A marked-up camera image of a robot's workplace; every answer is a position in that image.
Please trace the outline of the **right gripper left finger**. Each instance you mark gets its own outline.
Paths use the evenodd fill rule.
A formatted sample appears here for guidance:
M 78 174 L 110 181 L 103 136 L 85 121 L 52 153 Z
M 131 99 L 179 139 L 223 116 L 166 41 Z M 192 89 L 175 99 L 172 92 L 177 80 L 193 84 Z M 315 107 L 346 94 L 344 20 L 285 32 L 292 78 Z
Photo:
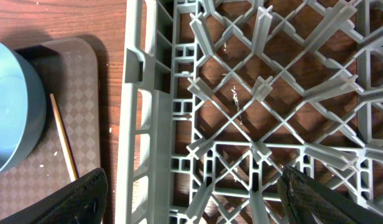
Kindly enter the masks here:
M 99 224 L 106 210 L 107 195 L 106 173 L 102 168 L 95 168 L 48 197 L 0 220 L 0 223 Z

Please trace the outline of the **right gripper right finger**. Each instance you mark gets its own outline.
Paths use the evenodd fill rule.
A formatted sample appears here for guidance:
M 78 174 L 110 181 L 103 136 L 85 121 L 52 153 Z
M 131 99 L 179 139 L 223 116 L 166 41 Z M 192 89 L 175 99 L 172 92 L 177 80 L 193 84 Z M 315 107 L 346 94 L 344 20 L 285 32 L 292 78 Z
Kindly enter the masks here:
M 383 216 L 321 185 L 292 166 L 277 181 L 289 223 L 383 223 Z

